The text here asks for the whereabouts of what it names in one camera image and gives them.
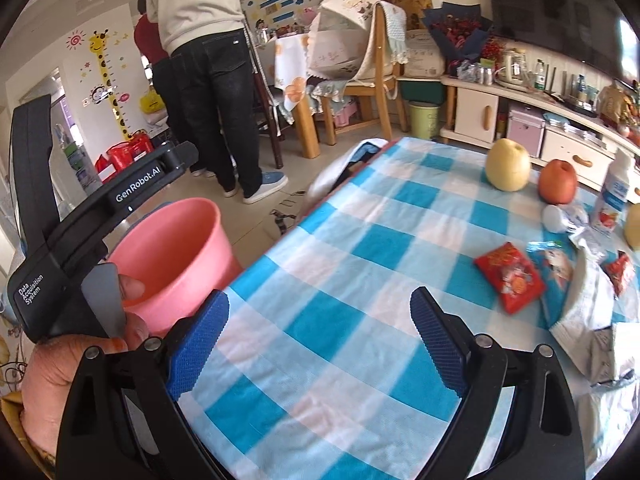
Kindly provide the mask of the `person's left hand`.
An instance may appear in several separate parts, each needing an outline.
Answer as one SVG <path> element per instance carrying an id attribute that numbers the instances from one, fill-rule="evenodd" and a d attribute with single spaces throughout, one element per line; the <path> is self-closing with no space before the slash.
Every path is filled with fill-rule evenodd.
<path id="1" fill-rule="evenodd" d="M 145 284 L 128 275 L 111 275 L 105 286 L 90 280 L 82 285 L 82 298 L 98 317 L 100 329 L 75 330 L 35 345 L 22 383 L 22 425 L 40 451 L 56 454 L 67 397 L 86 350 L 92 346 L 105 353 L 134 350 L 150 336 L 142 318 L 122 307 L 144 292 Z"/>

